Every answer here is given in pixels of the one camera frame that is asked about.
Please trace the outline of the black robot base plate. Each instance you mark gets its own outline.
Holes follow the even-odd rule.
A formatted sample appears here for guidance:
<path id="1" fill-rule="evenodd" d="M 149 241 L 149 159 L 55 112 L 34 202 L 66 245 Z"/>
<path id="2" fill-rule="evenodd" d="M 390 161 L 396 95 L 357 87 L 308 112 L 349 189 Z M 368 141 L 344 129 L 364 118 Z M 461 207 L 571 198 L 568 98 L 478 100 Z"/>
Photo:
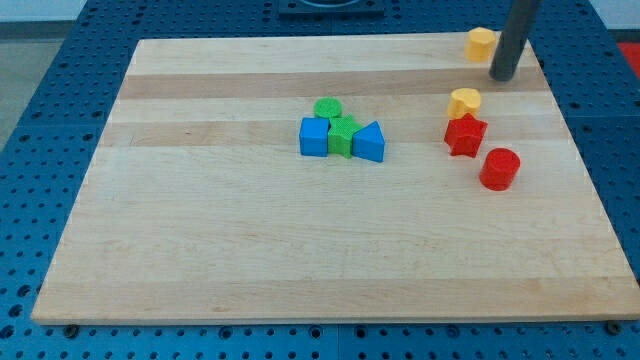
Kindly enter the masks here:
<path id="1" fill-rule="evenodd" d="M 383 0 L 279 0 L 280 17 L 383 15 Z"/>

